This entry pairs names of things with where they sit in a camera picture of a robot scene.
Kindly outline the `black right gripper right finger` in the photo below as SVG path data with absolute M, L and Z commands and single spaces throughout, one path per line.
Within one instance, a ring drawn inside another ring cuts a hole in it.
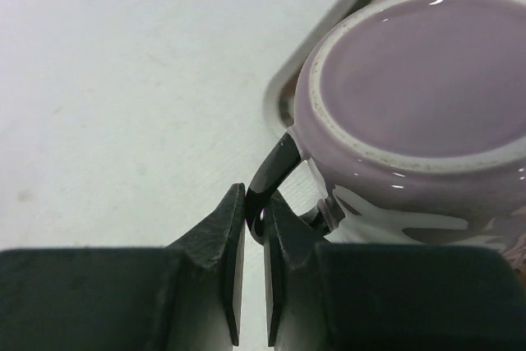
M 525 291 L 474 247 L 327 242 L 275 196 L 264 212 L 276 350 L 522 350 Z

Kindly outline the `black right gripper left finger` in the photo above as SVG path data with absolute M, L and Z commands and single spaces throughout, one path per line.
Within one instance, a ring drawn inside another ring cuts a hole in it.
M 245 188 L 167 247 L 1 254 L 4 350 L 230 350 L 239 343 Z

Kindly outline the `lilac mug black handle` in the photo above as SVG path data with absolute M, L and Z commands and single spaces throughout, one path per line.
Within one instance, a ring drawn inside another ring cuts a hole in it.
M 247 189 L 262 215 L 307 162 L 337 242 L 486 247 L 525 262 L 525 0 L 384 0 L 330 30 Z

